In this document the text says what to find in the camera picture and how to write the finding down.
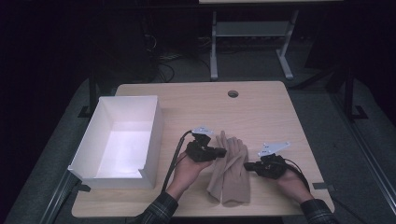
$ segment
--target gray carpet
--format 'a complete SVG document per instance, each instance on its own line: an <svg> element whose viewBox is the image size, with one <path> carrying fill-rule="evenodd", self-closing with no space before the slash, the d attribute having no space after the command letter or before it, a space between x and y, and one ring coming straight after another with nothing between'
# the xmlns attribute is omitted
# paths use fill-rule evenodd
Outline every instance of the gray carpet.
<svg viewBox="0 0 396 224"><path fill-rule="evenodd" d="M304 68L307 52L309 45L291 45L287 57L295 74L292 81L283 77L271 48L220 54L219 81L281 80L285 85L292 86L317 72ZM208 63L208 54L202 54L201 59ZM173 82L209 81L207 66L202 61L180 59L168 65L176 72ZM161 66L161 69L170 76L167 67ZM350 123L345 120L337 104L342 92L331 95L324 90L325 84L326 78L306 90L289 93L324 180L334 187L331 195L335 199L335 215L342 223L396 223L396 216L350 131ZM354 99L356 105L363 106L369 119L357 120L353 125L361 130L389 180L395 185L392 171L396 167L392 159L396 158L396 129L375 104L371 93L358 81ZM40 223L89 122L88 119L78 118L80 109L88 103L88 81L85 81L65 110L6 223ZM67 195L53 223L125 223L128 220L73 217L71 208L77 189L74 187ZM306 223L302 216L283 219L287 224Z"/></svg>

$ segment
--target person's left hand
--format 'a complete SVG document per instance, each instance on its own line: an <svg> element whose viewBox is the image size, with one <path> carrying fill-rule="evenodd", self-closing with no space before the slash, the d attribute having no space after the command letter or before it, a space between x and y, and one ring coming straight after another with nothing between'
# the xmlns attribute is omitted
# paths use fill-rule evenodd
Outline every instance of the person's left hand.
<svg viewBox="0 0 396 224"><path fill-rule="evenodd" d="M174 178L166 192L178 200L183 192L196 180L201 171L212 164L212 162L195 162L186 152L181 153L177 157Z"/></svg>

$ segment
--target person's right hand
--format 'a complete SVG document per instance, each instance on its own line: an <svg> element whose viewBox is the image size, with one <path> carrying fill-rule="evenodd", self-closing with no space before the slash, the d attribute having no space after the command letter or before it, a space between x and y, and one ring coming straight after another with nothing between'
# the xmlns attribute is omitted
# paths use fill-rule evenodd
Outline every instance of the person's right hand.
<svg viewBox="0 0 396 224"><path fill-rule="evenodd" d="M279 179L264 178L270 182L275 182L279 189L288 197L301 204L314 199L312 194L305 187L303 181L291 170L286 170Z"/></svg>

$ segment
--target human hand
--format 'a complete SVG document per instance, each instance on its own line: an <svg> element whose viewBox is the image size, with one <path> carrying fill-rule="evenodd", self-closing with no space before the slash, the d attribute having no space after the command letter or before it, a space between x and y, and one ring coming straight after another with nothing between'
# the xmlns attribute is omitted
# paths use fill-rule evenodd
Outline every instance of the human hand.
<svg viewBox="0 0 396 224"><path fill-rule="evenodd" d="M275 182L282 193L292 198L299 204L314 199L299 176L289 169L287 169L286 173L283 174L279 179L264 179L270 182Z"/></svg>
<svg viewBox="0 0 396 224"><path fill-rule="evenodd" d="M180 153L177 157L174 178L166 192L178 201L201 171L210 164L212 164L212 161L195 162L187 156L186 152Z"/></svg>

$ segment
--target dark background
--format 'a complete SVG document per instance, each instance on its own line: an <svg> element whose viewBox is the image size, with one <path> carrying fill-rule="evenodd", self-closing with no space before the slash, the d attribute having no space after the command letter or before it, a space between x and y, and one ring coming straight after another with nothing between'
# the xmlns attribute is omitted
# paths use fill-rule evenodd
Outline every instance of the dark background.
<svg viewBox="0 0 396 224"><path fill-rule="evenodd" d="M128 7L131 2L147 6L149 1L128 1ZM153 9L151 21L142 24L146 10L113 10L122 6L122 1L0 1L0 221L83 80L95 74L102 94L124 82L150 82L156 66L142 31L189 54L196 36L210 34L210 10ZM313 21L317 11L303 10L299 20L307 25L296 27L293 38L317 37L307 66L347 64L396 124L394 7L385 1L346 1L325 11L322 20Z"/></svg>

